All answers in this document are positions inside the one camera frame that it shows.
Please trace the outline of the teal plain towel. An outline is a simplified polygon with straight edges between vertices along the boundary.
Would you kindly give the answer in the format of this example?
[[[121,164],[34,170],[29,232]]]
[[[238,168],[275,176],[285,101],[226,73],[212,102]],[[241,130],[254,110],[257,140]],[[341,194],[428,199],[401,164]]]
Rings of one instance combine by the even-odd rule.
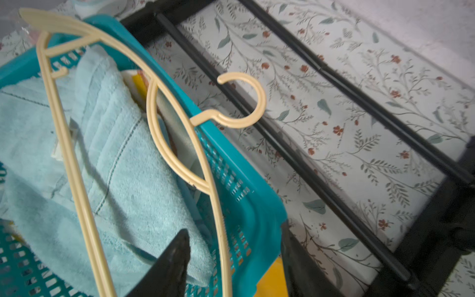
[[[214,260],[186,205],[188,189],[155,147],[115,61],[91,47],[56,84],[117,295],[136,286],[181,229],[190,236],[187,281],[207,286]],[[39,77],[1,89],[1,161],[1,217],[56,275],[97,296]]]

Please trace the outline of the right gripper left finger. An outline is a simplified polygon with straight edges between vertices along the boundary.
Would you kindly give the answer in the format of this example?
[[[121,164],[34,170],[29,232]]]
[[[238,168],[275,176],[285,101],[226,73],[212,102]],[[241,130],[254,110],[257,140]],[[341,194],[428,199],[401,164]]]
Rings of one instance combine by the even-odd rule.
[[[182,229],[142,280],[127,295],[129,297],[183,297],[189,261],[189,233],[186,229]]]

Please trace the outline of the yellow striped towel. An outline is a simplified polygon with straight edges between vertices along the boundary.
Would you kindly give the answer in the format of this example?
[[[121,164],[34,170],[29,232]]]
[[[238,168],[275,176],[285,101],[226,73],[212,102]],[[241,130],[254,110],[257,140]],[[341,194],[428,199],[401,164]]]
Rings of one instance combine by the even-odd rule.
[[[142,70],[125,70],[120,72],[124,83],[129,89],[133,101],[143,111],[147,106],[148,77]]]

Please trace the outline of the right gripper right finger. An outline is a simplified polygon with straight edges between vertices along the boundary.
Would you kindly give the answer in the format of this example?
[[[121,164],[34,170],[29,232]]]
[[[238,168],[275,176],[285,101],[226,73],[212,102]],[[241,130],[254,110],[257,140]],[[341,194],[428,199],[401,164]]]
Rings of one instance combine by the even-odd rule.
[[[342,297],[339,289],[325,276],[292,234],[289,222],[281,225],[281,256],[290,297]]]

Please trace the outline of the beige plastic hanger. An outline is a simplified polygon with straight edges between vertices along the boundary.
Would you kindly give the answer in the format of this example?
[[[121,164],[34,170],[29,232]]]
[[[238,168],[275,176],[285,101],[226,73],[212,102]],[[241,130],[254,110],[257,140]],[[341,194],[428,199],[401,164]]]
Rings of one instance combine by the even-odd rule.
[[[219,84],[232,80],[241,80],[250,84],[256,91],[258,98],[255,110],[249,116],[241,119],[227,117],[218,110],[206,110],[198,115],[189,117],[158,73],[135,50],[120,42],[117,38],[83,21],[48,11],[22,8],[19,14],[24,21],[40,31],[36,45],[38,62],[50,104],[54,127],[64,157],[68,182],[71,187],[85,246],[100,296],[113,297],[116,295],[116,290],[56,85],[57,79],[66,76],[68,70],[66,68],[53,70],[51,66],[52,58],[98,42],[108,45],[127,56],[148,78],[145,110],[150,134],[156,148],[168,166],[187,184],[208,195],[210,198],[220,253],[222,292],[224,296],[230,297],[233,294],[231,280],[233,271],[230,263],[230,245],[226,235],[225,220],[212,170],[205,156],[204,148],[196,134],[196,128],[210,120],[233,129],[249,127],[255,124],[261,119],[267,106],[266,95],[262,85],[254,77],[245,73],[225,73],[219,75],[217,79]],[[201,174],[195,174],[191,171],[172,151],[166,143],[165,136],[159,125],[160,121],[164,121],[168,125],[169,132],[179,132],[189,138],[199,161]]]

